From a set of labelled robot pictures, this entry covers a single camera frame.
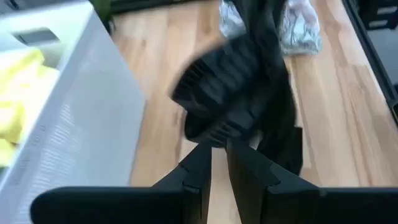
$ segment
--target white plastic bin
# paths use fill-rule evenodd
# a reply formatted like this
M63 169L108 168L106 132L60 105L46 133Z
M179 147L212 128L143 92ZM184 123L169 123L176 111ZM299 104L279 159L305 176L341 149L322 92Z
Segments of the white plastic bin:
M0 17L0 40L43 27L60 39L39 46L60 76L2 176L0 224L30 223L31 202L48 189L129 184L144 111L137 82L89 2Z

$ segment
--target yellow towel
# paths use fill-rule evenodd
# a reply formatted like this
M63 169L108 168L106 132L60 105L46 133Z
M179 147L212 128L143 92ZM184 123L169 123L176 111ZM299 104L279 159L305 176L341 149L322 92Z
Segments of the yellow towel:
M14 146L5 139L0 139L0 167L7 167L14 157Z
M58 78L43 61L36 48L0 53L0 166L27 137Z

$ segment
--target wooden floor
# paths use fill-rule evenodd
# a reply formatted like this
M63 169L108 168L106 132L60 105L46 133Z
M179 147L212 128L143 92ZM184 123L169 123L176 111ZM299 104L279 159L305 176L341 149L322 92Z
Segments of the wooden floor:
M398 185L398 132L341 0L312 0L323 49L287 57L298 123L302 177L322 186ZM132 185L149 186L195 146L184 139L184 110L169 98L195 55L224 41L218 1L116 18L113 39L147 97ZM223 150L213 150L209 223L240 223Z

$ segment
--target black frame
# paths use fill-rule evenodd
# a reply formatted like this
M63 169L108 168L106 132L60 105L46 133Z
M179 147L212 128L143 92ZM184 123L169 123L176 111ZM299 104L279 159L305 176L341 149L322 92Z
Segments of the black frame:
M393 87L390 78L384 68L376 49L374 48L371 39L368 36L366 28L356 12L356 8L350 0L342 0L343 5L346 9L349 19L353 24L354 30L358 39L362 45L362 48L365 52L366 57L368 58L369 64L373 70L374 75L376 76L377 81L379 82L380 88L383 92L384 97L386 98L387 104L390 108L392 116L398 124L398 95Z
M398 25L398 10L394 12L378 14L378 9L398 6L397 0L357 0L359 16L367 30L395 29ZM370 26L373 21L387 21L384 25Z

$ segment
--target black jacket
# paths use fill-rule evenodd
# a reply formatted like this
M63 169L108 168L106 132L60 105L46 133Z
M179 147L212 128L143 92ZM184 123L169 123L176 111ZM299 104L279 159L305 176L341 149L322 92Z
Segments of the black jacket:
M188 112L188 140L224 147L229 138L247 141L260 130L257 150L298 174L302 134L274 22L284 2L234 0L247 32L191 63L172 99Z

